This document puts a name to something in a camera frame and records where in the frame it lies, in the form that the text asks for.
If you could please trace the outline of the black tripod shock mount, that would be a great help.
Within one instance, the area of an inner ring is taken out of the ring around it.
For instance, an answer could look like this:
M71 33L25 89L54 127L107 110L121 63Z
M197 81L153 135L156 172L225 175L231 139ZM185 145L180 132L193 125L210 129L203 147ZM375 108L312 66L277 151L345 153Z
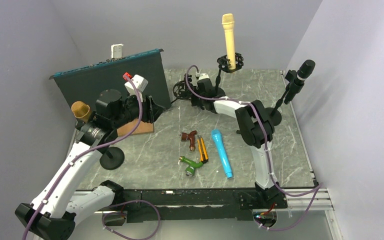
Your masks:
M184 80L178 81L174 84L172 87L172 93L174 96L174 100L172 100L170 103L173 104L177 100L191 100L192 93L188 89L187 84Z

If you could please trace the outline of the blue microphone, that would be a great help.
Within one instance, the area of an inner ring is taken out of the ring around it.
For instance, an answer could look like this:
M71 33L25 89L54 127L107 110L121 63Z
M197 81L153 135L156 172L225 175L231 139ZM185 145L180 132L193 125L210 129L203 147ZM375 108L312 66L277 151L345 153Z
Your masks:
M229 162L228 155L226 153L226 149L223 142L223 137L219 129L213 129L211 131L211 138L215 144L217 149L217 153L219 155L221 165L223 167L224 173L227 179L232 179L234 177L232 168Z

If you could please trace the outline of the black round base stand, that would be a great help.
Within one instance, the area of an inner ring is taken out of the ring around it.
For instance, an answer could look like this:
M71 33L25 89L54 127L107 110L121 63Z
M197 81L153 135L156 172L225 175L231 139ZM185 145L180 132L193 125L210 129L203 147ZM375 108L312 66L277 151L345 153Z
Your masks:
M106 170L115 170L119 168L125 160L124 152L118 147L109 147L102 157L99 159L99 163L102 168Z

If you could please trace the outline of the gold brown microphone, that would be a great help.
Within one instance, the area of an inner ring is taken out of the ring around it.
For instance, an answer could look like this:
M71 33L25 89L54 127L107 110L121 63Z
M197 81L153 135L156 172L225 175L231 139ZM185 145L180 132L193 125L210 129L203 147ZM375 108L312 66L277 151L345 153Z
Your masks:
M75 135L77 142L96 147L117 138L116 130L99 121L96 112L92 111L88 104L76 101L71 105L71 111L77 120L75 125L78 131Z

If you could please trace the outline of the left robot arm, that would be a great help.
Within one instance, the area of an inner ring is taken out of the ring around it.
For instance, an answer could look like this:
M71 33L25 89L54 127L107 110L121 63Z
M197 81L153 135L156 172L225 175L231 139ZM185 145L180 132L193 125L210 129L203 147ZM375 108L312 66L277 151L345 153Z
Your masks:
M132 94L123 99L118 90L108 89L96 100L95 109L75 101L71 110L80 125L65 161L37 197L15 210L25 228L24 235L33 233L44 240L66 240L76 225L95 211L106 207L119 209L125 199L124 188L111 180L79 198L73 195L96 162L107 170L123 164L124 152L115 146L119 128L131 122L153 123L165 108L149 95Z

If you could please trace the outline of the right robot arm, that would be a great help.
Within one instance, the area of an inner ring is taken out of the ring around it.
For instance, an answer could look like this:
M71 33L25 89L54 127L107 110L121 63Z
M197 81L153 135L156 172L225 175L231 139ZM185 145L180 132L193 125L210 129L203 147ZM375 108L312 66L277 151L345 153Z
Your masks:
M255 184L259 190L255 194L256 203L267 208L275 201L270 190L277 186L277 177L273 170L272 140L275 125L260 100L241 101L225 95L205 96L186 83L193 97L209 105L216 114L236 119L243 141L250 146L254 167Z

